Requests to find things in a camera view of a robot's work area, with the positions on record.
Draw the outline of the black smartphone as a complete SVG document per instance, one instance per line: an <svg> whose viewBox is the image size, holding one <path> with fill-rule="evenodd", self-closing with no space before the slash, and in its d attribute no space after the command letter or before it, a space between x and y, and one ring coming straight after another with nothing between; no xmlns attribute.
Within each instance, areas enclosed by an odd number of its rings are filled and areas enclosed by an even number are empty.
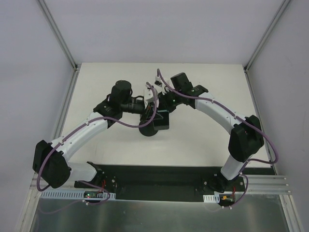
<svg viewBox="0 0 309 232"><path fill-rule="evenodd" d="M156 130L168 130L169 129L169 111L164 110L163 120L153 120L154 127Z"/></svg>

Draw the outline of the black phone stand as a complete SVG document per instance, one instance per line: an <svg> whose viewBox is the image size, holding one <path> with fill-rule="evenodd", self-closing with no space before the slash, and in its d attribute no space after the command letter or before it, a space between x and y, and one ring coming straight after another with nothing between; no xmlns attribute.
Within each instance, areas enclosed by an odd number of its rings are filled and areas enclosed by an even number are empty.
<svg viewBox="0 0 309 232"><path fill-rule="evenodd" d="M158 133L158 130L155 129L154 123L151 122L144 127L139 128L139 132L146 137L152 137Z"/></svg>

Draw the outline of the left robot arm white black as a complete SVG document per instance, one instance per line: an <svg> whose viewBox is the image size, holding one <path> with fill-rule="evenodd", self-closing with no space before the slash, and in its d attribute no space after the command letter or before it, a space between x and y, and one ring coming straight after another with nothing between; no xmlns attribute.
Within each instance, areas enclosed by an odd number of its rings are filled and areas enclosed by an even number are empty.
<svg viewBox="0 0 309 232"><path fill-rule="evenodd" d="M40 186L41 179L47 182L48 187L54 189L61 187L67 181L80 182L91 188L102 186L104 174L98 166L89 161L72 163L70 159L85 143L114 123L128 127L129 124L120 120L123 113L140 115L140 123L136 126L138 129L154 127L155 115L163 101L162 92L147 83L143 96L133 97L132 93L128 81L117 81L106 99L73 130L51 142L41 140L37 143L33 170L38 175L36 181L38 191L46 190Z"/></svg>

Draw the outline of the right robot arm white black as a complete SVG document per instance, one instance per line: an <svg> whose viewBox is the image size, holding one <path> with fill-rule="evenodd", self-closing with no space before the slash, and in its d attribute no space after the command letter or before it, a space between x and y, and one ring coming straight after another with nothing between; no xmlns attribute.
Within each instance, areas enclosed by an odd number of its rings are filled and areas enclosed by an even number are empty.
<svg viewBox="0 0 309 232"><path fill-rule="evenodd" d="M264 146L258 117L238 115L218 102L202 85L193 86L183 72L171 78L170 86L158 70L156 81L162 84L161 99L172 110L179 104L189 105L212 118L230 135L229 157L220 172L208 181L208 187L220 193L232 188L247 160Z"/></svg>

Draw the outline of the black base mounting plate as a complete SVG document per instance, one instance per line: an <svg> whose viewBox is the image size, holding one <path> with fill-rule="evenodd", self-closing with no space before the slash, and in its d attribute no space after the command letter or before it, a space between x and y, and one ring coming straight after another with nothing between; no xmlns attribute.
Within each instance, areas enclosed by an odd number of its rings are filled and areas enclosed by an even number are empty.
<svg viewBox="0 0 309 232"><path fill-rule="evenodd" d="M202 202L205 195L221 192L241 194L243 177L216 183L219 167L177 167L96 164L99 179L91 181L105 187L118 200Z"/></svg>

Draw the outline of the right aluminium corner post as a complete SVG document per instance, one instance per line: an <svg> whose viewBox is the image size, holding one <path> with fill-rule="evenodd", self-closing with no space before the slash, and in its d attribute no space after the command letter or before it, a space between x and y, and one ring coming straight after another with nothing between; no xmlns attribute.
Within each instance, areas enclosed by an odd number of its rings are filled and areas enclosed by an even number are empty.
<svg viewBox="0 0 309 232"><path fill-rule="evenodd" d="M269 40L271 34L273 33L276 26L279 24L279 21L289 8L290 4L292 3L292 0L283 0L281 4L279 5L277 11L275 12L274 16L272 17L269 25L267 26L265 32L263 33L261 39L259 40L256 48L254 49L252 55L250 56L248 62L243 67L244 72L247 73L249 69L252 67L254 62L256 61L259 54L262 52L262 49L266 45L267 41Z"/></svg>

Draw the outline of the aluminium corner post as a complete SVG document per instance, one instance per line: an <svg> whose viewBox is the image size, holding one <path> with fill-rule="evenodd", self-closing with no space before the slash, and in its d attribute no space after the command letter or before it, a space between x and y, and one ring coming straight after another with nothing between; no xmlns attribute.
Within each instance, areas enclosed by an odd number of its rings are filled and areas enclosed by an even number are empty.
<svg viewBox="0 0 309 232"><path fill-rule="evenodd" d="M271 34L273 33L276 26L279 24L279 21L289 8L290 4L292 3L292 0L283 0L281 4L279 5L277 11L275 12L274 16L272 17L269 25L267 26L265 32L263 33L261 39L259 40L256 48L254 49L252 55L250 56L248 62L243 67L244 72L247 73L249 69L252 67L254 62L256 61L259 54L262 52L262 49L266 45L267 41L269 40Z"/></svg>
<svg viewBox="0 0 309 232"><path fill-rule="evenodd" d="M70 66L73 68L73 70L78 70L79 65L78 63L75 61L67 43L65 42L62 33L59 29L59 27L57 26L57 23L46 3L46 1L44 0L36 0L37 5L39 6L41 12L43 13L56 41L58 42L61 50L63 51L66 59L68 60Z"/></svg>

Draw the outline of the aluminium frame rail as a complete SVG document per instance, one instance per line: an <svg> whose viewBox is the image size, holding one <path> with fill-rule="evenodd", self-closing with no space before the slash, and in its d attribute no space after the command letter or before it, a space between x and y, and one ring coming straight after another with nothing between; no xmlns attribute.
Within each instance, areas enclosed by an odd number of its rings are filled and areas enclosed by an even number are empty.
<svg viewBox="0 0 309 232"><path fill-rule="evenodd" d="M138 191L143 187L152 187L154 190L160 187L184 187L207 195L217 192L208 187L208 181L218 173L218 167L101 165L98 177L91 184L104 186L109 192L119 195L129 194L131 188ZM270 168L246 169L224 192L245 190L271 194L290 193L286 177L274 175Z"/></svg>

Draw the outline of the left aluminium corner post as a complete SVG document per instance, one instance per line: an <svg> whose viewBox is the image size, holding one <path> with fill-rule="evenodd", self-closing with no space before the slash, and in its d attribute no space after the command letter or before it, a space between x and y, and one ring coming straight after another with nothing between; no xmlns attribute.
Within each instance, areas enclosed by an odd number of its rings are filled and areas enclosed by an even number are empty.
<svg viewBox="0 0 309 232"><path fill-rule="evenodd" d="M78 70L79 65L78 63L75 61L67 43L65 42L62 33L59 29L59 27L57 26L57 23L46 3L46 1L44 0L36 0L37 5L39 6L41 12L43 13L56 41L58 42L61 50L63 51L66 59L68 60L70 66L73 68L73 70Z"/></svg>

